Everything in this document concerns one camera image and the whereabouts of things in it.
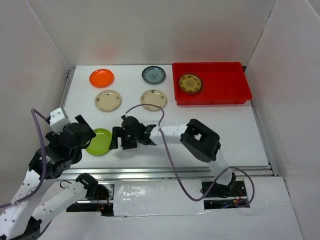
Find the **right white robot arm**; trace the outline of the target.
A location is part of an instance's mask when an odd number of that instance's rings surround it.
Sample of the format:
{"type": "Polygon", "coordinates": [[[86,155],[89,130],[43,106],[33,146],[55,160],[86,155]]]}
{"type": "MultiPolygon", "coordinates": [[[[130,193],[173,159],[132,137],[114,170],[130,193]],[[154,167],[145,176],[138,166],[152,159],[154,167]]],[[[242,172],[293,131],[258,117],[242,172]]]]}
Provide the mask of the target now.
{"type": "Polygon", "coordinates": [[[144,125],[133,116],[123,115],[121,126],[112,128],[110,150],[135,149],[138,144],[157,146],[163,144],[183,145],[193,157],[206,163],[215,176],[215,186],[223,196],[229,196],[235,190],[236,174],[229,169],[221,152],[220,136],[197,119],[177,126],[159,124],[144,125]]]}

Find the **cream plate with markings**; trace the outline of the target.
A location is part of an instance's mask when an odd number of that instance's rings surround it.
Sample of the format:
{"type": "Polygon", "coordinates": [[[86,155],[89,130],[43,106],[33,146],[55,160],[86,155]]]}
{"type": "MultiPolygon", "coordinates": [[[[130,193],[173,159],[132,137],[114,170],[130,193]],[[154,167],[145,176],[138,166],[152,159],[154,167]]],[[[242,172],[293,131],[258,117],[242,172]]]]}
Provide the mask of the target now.
{"type": "Polygon", "coordinates": [[[97,109],[110,112],[117,109],[122,102],[122,96],[115,90],[101,91],[94,100],[97,109]]]}

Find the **blue grey patterned plate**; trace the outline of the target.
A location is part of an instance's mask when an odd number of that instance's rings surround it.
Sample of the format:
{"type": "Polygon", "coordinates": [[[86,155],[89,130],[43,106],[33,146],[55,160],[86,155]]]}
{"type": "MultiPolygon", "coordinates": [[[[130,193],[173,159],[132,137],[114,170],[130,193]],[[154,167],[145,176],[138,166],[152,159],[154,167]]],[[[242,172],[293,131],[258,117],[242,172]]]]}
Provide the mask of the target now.
{"type": "Polygon", "coordinates": [[[165,70],[160,66],[148,66],[141,73],[142,79],[151,85],[162,83],[166,78],[165,70]]]}

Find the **yellow brown patterned plate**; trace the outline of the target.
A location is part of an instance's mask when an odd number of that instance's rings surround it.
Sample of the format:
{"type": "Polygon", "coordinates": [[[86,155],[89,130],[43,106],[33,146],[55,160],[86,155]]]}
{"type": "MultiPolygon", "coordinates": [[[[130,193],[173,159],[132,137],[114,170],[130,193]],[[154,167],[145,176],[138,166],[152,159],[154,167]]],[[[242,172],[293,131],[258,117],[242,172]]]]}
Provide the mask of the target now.
{"type": "Polygon", "coordinates": [[[178,80],[178,85],[186,94],[198,94],[204,87],[201,78],[193,73],[183,74],[178,80]]]}

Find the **orange plate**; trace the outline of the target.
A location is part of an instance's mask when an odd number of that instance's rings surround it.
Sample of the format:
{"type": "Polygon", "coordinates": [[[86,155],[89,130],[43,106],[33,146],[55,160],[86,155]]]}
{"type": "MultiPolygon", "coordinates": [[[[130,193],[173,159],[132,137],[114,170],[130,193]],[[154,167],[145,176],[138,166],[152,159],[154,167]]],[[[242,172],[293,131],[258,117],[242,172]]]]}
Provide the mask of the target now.
{"type": "Polygon", "coordinates": [[[96,88],[105,88],[114,81],[114,74],[109,69],[101,68],[93,71],[89,76],[89,82],[96,88]]]}

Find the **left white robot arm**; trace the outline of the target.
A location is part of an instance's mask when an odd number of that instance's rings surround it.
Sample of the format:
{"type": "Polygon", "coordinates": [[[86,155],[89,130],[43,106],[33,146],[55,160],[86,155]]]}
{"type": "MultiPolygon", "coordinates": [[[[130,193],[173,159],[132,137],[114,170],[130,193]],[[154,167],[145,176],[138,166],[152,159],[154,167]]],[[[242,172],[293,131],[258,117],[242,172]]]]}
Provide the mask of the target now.
{"type": "Polygon", "coordinates": [[[12,201],[3,206],[0,216],[2,240],[36,240],[52,220],[81,199],[92,200],[102,186],[88,173],[81,173],[62,192],[42,203],[49,188],[62,173],[82,159],[82,150],[96,136],[81,115],[75,122],[65,117],[57,130],[46,134],[48,145],[40,143],[28,165],[25,178],[12,201]]]}

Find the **lime green plate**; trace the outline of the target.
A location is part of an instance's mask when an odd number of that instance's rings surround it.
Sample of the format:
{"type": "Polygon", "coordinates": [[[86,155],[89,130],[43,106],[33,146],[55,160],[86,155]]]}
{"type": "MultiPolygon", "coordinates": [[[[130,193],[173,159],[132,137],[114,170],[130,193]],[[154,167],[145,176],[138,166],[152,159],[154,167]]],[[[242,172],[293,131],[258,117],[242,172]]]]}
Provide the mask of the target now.
{"type": "Polygon", "coordinates": [[[96,128],[93,131],[96,136],[91,140],[89,146],[85,150],[92,156],[103,156],[109,151],[112,133],[105,128],[96,128]]]}

